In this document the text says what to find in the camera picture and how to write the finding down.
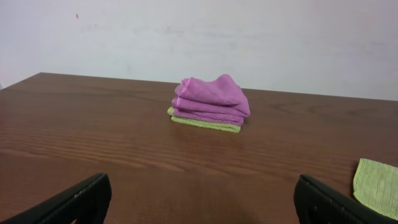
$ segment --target towel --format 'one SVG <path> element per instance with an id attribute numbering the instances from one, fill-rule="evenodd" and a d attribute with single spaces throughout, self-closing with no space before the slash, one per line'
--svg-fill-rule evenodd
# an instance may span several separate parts
<path id="1" fill-rule="evenodd" d="M 236 105 L 232 106 L 221 106 L 221 105 L 211 105 L 208 103 L 200 103 L 192 100 L 187 100 L 176 96 L 172 100 L 172 106 L 180 110 L 188 111 L 201 111 L 208 113 L 220 113 L 220 114 L 233 114 L 242 117 L 248 117 L 250 114 L 244 113 L 236 109 Z"/>
<path id="2" fill-rule="evenodd" d="M 248 99 L 243 94 L 242 89 L 227 74 L 212 82 L 205 82 L 197 78 L 186 78 L 176 87 L 175 94 L 178 98 L 210 105 L 228 106 L 246 114 L 246 116 L 250 115 Z M 177 107 L 180 105 L 178 98 L 176 99 Z"/>
<path id="3" fill-rule="evenodd" d="M 185 111 L 174 108 L 174 115 L 180 116 L 183 118 L 197 119 L 201 121 L 209 121 L 216 123 L 224 123 L 224 124 L 233 124 L 242 126 L 243 125 L 243 117 L 239 115 L 233 114 L 220 114 L 220 113 L 207 113 L 200 111 Z"/>
<path id="4" fill-rule="evenodd" d="M 354 177 L 354 196 L 370 209 L 398 220 L 398 168 L 360 159 Z"/>
<path id="5" fill-rule="evenodd" d="M 213 123 L 213 122 L 207 122 L 207 121 L 199 121 L 195 119 L 188 119 L 188 118 L 182 118 L 179 116 L 174 115 L 174 108 L 171 106 L 168 110 L 167 113 L 172 116 L 172 121 L 182 123 L 182 124 L 189 124 L 189 125 L 194 125 L 202 128 L 211 128 L 211 129 L 217 129 L 221 131 L 230 131 L 233 133 L 238 133 L 241 130 L 240 126 L 236 126 L 233 124 L 223 124 L 223 123 Z"/>

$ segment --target wooden table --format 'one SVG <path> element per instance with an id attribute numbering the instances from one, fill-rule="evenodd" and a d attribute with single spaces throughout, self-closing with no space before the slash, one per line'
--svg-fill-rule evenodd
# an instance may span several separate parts
<path id="1" fill-rule="evenodd" d="M 0 220 L 106 172 L 106 223 L 298 223 L 310 174 L 398 166 L 398 102 L 244 90 L 241 133 L 174 123 L 175 83 L 40 73 L 0 91 Z"/>

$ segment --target pink towel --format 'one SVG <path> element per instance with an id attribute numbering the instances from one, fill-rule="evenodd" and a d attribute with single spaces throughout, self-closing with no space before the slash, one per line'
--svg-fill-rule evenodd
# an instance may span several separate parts
<path id="1" fill-rule="evenodd" d="M 184 111 L 174 108 L 173 114 L 184 118 L 197 119 L 201 121 L 234 124 L 237 126 L 243 125 L 243 117 L 233 114 L 207 113 L 199 111 Z"/>
<path id="2" fill-rule="evenodd" d="M 184 98 L 176 96 L 172 100 L 172 106 L 177 109 L 186 110 L 186 111 L 201 111 L 201 112 L 209 112 L 209 113 L 221 113 L 221 114 L 233 114 L 242 117 L 249 116 L 242 111 L 236 109 L 236 106 L 220 106 L 220 105 L 211 105 L 207 103 L 195 102 L 192 100 L 186 100 Z"/>
<path id="3" fill-rule="evenodd" d="M 176 87 L 175 93 L 177 97 L 172 103 L 177 109 L 245 117 L 250 115 L 248 99 L 227 74 L 212 82 L 186 78 Z"/>

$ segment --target white wall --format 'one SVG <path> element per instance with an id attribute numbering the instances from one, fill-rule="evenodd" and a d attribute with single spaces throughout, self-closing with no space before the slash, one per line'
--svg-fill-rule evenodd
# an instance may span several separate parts
<path id="1" fill-rule="evenodd" d="M 2 0 L 0 82 L 228 73 L 245 88 L 398 100 L 397 10 L 397 0 Z"/>

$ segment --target table surface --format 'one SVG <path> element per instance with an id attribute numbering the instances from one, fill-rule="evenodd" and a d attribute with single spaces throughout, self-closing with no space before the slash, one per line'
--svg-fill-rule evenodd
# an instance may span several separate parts
<path id="1" fill-rule="evenodd" d="M 398 166 L 398 102 L 243 90 L 239 134 L 174 123 L 176 83 L 40 73 L 0 91 L 0 220 L 108 173 L 106 223 L 298 223 L 300 174 L 345 195 Z"/>

